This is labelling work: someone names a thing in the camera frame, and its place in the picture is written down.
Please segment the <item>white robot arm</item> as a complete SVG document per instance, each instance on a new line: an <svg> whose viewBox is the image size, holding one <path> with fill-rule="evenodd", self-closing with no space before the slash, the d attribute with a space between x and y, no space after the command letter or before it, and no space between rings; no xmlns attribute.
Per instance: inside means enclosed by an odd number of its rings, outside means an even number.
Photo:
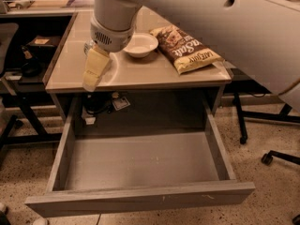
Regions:
<svg viewBox="0 0 300 225"><path fill-rule="evenodd" d="M128 44L140 8L210 47L300 111L300 7L286 0L95 0L91 38L107 52Z"/></svg>

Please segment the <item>white gripper with vents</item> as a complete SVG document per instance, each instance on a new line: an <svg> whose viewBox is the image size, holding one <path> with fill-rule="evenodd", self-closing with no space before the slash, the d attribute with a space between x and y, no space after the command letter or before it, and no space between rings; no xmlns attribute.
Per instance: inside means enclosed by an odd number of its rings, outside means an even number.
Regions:
<svg viewBox="0 0 300 225"><path fill-rule="evenodd" d="M112 59L107 52L117 53L122 51L130 42L133 33L133 27L125 31L113 31L105 28L97 21L95 16L92 16L91 39L97 45L89 49L85 61L82 86L86 91L94 92L103 74L109 69Z"/></svg>

